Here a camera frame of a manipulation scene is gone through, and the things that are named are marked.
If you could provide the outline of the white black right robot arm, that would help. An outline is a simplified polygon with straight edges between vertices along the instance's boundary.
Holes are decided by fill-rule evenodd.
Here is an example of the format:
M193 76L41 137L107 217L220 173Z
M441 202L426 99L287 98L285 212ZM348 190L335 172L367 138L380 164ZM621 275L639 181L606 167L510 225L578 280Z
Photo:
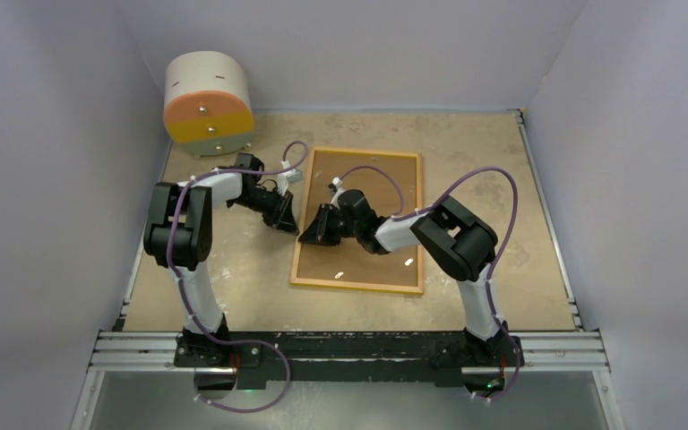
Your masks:
M420 245L445 275L457 282L465 315L469 357L487 365L499 357L497 336L504 326L498 313L492 271L498 237L477 215L450 195L436 205L404 217L376 214L364 193L347 190L319 206L298 242L335 246L354 238L370 254L391 254Z

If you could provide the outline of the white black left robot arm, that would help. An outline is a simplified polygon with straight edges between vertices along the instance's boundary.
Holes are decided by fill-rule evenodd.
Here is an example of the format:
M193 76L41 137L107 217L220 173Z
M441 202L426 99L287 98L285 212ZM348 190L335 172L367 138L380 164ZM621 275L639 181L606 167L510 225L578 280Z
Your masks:
M143 248L157 265L168 270L185 309L181 334L184 348L208 366L228 361L231 346L226 317L219 308L206 264L213 239L213 210L240 206L260 214L269 228L296 235L294 195L286 175L297 167L267 172L249 153L240 153L233 165L217 167L184 183L158 182L152 189L143 234Z

